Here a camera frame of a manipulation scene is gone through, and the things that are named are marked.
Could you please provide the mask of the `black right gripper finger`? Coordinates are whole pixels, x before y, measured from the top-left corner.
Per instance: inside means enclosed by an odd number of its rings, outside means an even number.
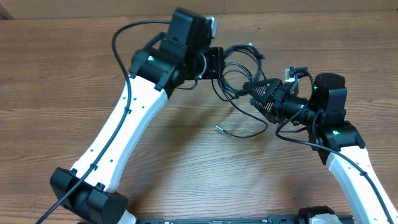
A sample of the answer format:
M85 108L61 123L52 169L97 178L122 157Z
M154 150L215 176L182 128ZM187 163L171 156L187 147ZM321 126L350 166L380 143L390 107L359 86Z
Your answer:
M261 103L255 98L251 98L250 104L255 107L270 123L280 123L279 107L282 102L281 97L271 98L265 103Z
M266 105L274 101L274 93L281 85L282 80L278 78L269 78L261 81L246 82L243 85L243 90L258 102Z

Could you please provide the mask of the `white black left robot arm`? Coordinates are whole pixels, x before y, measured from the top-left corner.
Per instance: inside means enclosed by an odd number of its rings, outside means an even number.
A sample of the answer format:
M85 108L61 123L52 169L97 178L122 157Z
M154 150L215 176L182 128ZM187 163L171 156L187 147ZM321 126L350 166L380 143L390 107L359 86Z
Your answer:
M152 118L187 80L217 73L211 41L218 23L184 8L168 31L153 37L123 67L125 86L101 131L70 169L55 169L50 185L63 207L90 223L136 223L127 197L117 189L124 168Z

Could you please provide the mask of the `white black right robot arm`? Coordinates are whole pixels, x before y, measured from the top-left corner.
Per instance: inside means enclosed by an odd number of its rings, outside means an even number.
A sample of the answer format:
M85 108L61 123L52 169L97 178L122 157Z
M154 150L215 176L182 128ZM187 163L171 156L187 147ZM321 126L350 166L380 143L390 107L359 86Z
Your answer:
M397 223L397 210L371 165L359 131L345 119L345 78L297 71L285 82L247 82L252 105L278 127L275 135L310 146L342 188L358 223Z

